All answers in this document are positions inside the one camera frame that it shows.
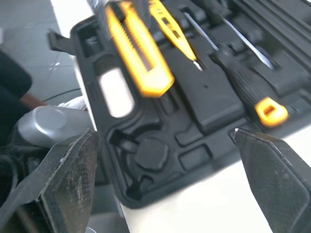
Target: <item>tool case latch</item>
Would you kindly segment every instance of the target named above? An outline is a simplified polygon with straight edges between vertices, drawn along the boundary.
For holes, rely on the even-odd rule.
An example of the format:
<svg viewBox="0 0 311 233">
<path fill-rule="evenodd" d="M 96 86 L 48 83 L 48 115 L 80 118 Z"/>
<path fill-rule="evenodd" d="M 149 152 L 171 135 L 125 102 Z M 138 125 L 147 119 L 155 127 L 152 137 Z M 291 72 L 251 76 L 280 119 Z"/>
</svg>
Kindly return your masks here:
<svg viewBox="0 0 311 233">
<path fill-rule="evenodd" d="M 48 32 L 48 40 L 51 50 L 75 55 L 71 39 L 62 36 L 53 30 L 50 30 Z"/>
</svg>

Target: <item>screwdriver handle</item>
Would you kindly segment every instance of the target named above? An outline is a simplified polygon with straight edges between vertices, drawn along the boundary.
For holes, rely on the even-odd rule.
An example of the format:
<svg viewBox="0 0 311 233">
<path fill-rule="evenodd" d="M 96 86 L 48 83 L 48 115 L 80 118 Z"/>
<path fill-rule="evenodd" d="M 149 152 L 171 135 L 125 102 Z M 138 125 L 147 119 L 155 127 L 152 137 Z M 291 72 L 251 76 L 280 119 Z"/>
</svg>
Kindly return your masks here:
<svg viewBox="0 0 311 233">
<path fill-rule="evenodd" d="M 215 63 L 223 68 L 237 95 L 251 112 L 255 112 L 266 127 L 280 125 L 288 118 L 286 108 L 272 87 L 258 74 L 242 65 L 226 46 L 212 54 Z"/>
<path fill-rule="evenodd" d="M 194 2 L 208 13 L 208 16 L 215 24 L 222 23 L 223 19 L 232 13 L 217 0 L 194 0 Z"/>
</svg>

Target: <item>yellow screwdriver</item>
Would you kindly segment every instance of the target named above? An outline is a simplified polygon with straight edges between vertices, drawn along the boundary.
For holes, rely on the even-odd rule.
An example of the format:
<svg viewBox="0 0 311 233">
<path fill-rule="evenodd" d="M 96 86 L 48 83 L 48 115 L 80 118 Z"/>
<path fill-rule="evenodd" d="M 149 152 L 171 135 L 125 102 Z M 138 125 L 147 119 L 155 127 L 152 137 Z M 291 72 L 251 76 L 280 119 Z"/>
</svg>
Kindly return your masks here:
<svg viewBox="0 0 311 233">
<path fill-rule="evenodd" d="M 197 62 L 197 58 L 190 47 L 183 31 L 179 27 L 176 20 L 171 16 L 169 11 L 160 2 L 160 0 L 149 0 L 150 13 L 159 24 L 163 33 L 168 39 L 180 49 L 193 63 L 202 71 L 202 67 Z"/>
</svg>

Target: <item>tool case insert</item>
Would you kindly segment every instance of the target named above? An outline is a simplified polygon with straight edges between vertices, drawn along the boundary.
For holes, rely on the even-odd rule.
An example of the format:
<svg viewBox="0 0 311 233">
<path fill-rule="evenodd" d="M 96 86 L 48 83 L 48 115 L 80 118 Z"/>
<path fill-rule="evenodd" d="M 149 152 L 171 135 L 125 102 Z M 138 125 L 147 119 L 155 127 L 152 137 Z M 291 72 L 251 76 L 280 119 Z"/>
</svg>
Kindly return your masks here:
<svg viewBox="0 0 311 233">
<path fill-rule="evenodd" d="M 175 48 L 153 21 L 150 31 L 175 76 L 174 85 L 158 99 L 139 94 L 95 17 L 74 26 L 70 39 L 49 34 L 53 50 L 77 58 L 97 130 L 105 139 L 102 163 L 118 199 L 129 208 L 151 204 L 238 161 L 235 128 L 284 137 L 311 123 L 308 24 L 274 1 L 226 2 L 233 12 L 230 21 L 276 68 L 270 70 L 261 63 L 227 25 L 213 24 L 193 2 L 164 0 L 204 70 L 199 71 Z M 211 60 L 212 46 L 190 26 L 182 11 L 190 13 L 213 41 L 228 45 L 241 62 L 271 85 L 289 110 L 284 124 L 265 128 L 250 115 L 223 70 Z M 135 101 L 133 111 L 122 118 L 110 115 L 99 84 L 99 78 L 116 67 L 123 72 Z"/>
</svg>

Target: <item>black cable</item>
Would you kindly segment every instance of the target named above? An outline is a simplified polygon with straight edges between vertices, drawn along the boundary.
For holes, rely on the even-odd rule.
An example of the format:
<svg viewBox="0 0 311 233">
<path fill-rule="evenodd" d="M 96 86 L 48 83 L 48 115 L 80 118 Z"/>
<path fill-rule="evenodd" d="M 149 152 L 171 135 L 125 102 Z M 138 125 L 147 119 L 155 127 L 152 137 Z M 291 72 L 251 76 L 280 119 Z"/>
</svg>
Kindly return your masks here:
<svg viewBox="0 0 311 233">
<path fill-rule="evenodd" d="M 53 99 L 53 98 L 55 98 L 55 97 L 58 97 L 58 96 L 61 96 L 61 95 L 63 95 L 63 94 L 69 93 L 69 92 L 71 92 L 71 91 L 77 91 L 77 90 L 81 90 L 81 89 L 80 89 L 80 88 L 76 88 L 76 89 L 73 89 L 73 90 L 70 90 L 70 91 L 65 91 L 65 92 L 60 93 L 60 94 L 58 94 L 58 95 L 56 95 L 56 96 L 50 97 L 50 98 L 44 100 L 43 102 L 48 101 L 48 100 L 51 100 L 51 99 Z"/>
</svg>

